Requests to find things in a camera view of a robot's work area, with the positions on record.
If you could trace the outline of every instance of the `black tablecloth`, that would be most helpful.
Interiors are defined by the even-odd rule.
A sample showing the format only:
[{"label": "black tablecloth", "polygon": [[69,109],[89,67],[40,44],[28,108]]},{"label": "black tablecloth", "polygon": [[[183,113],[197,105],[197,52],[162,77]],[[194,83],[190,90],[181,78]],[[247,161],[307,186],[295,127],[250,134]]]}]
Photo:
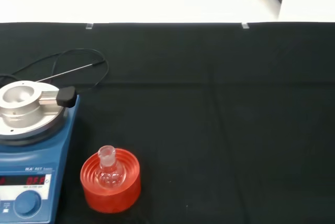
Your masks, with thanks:
[{"label": "black tablecloth", "polygon": [[[0,72],[73,48],[111,66],[84,93],[58,224],[335,223],[333,24],[1,24]],[[91,62],[60,59],[58,72]],[[50,74],[52,60],[22,72]],[[55,80],[90,87],[104,66]],[[116,215],[90,210],[80,169],[111,144],[137,156],[142,192]]]}]

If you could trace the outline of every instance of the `digital display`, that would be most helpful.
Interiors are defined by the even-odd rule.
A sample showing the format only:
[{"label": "digital display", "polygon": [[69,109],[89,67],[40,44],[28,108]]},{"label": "digital display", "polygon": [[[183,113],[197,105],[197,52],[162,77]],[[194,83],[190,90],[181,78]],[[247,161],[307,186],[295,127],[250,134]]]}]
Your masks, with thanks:
[{"label": "digital display", "polygon": [[0,186],[44,185],[46,175],[0,176]]}]

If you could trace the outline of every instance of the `black cable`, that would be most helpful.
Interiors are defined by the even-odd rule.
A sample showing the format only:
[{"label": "black cable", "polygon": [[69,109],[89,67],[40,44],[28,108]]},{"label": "black cable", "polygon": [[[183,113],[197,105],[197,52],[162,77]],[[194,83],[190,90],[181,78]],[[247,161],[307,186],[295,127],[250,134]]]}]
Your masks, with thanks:
[{"label": "black cable", "polygon": [[1,74],[0,74],[0,77],[13,79],[13,80],[15,80],[15,81],[21,81],[21,79],[19,79],[18,77],[14,76],[14,75],[11,75],[11,74],[4,74],[4,73],[1,73]]},{"label": "black cable", "polygon": [[53,66],[52,66],[52,70],[51,70],[51,74],[50,76],[54,76],[55,75],[55,70],[56,70],[56,66],[57,66],[57,62],[58,62],[58,59],[59,57],[67,54],[67,53],[70,53],[70,52],[75,52],[75,51],[84,51],[84,52],[89,52],[89,53],[93,53],[94,55],[97,55],[101,58],[101,61],[99,62],[105,62],[106,63],[106,72],[105,74],[102,76],[102,78],[96,82],[92,87],[88,88],[88,89],[85,89],[85,90],[81,90],[81,91],[78,91],[78,93],[83,93],[83,92],[86,92],[86,91],[89,91],[91,89],[93,89],[94,87],[96,87],[108,74],[109,72],[109,63],[108,61],[106,60],[106,57],[105,55],[103,55],[100,51],[97,51],[97,50],[94,50],[94,49],[87,49],[87,48],[77,48],[77,49],[72,49],[72,50],[66,50],[66,51],[63,51],[61,53],[58,53],[58,54],[55,54],[56,55],[56,59],[53,63]]},{"label": "black cable", "polygon": [[5,73],[0,73],[0,83],[3,82],[4,79],[13,79],[15,81],[21,81],[18,77],[11,75],[11,74],[5,74]]},{"label": "black cable", "polygon": [[109,63],[108,63],[105,55],[102,54],[100,51],[94,50],[94,49],[88,49],[88,48],[78,48],[78,49],[71,49],[71,50],[65,50],[63,52],[58,52],[58,53],[55,53],[55,54],[52,54],[52,55],[49,55],[49,56],[37,59],[37,60],[35,60],[35,61],[27,64],[26,66],[24,66],[24,67],[16,70],[15,72],[12,73],[12,75],[11,74],[0,74],[0,77],[7,77],[7,78],[11,78],[11,79],[16,80],[16,81],[20,81],[20,79],[18,77],[16,77],[15,74],[17,74],[18,72],[23,71],[23,70],[31,67],[32,65],[34,65],[36,63],[39,63],[39,62],[41,62],[41,61],[43,61],[45,59],[56,57],[56,59],[55,59],[55,61],[53,63],[52,70],[51,70],[51,75],[50,75],[50,76],[53,76],[53,75],[55,75],[55,70],[56,70],[58,58],[61,57],[61,56],[63,56],[63,55],[65,55],[65,54],[68,54],[70,52],[76,52],[76,51],[84,51],[84,52],[92,53],[92,54],[100,57],[100,60],[97,63],[102,63],[102,62],[106,63],[106,72],[102,76],[102,78],[99,79],[92,87],[90,87],[88,89],[84,89],[84,90],[78,91],[78,93],[89,91],[89,90],[95,88],[107,76],[107,74],[109,72]]}]

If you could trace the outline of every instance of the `button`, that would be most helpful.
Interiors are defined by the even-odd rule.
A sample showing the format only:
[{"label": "button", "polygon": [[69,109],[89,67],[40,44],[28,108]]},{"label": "button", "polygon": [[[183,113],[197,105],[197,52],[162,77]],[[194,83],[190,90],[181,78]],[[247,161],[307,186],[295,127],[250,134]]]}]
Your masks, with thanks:
[{"label": "button", "polygon": [[41,207],[41,196],[35,191],[25,191],[14,202],[15,212],[23,218],[34,215]]}]

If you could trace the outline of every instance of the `black fabric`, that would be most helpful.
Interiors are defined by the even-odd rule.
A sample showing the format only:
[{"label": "black fabric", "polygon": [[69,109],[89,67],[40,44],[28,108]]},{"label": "black fabric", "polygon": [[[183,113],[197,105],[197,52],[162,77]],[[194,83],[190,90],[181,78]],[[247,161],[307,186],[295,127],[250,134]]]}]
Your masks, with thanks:
[{"label": "black fabric", "polygon": [[[111,71],[82,95],[58,224],[335,223],[333,24],[1,24],[1,73],[72,48]],[[60,59],[58,72],[88,64]],[[38,80],[52,60],[19,74]],[[56,79],[90,87],[103,66]],[[129,210],[90,210],[80,168],[99,147],[134,153]]]}]

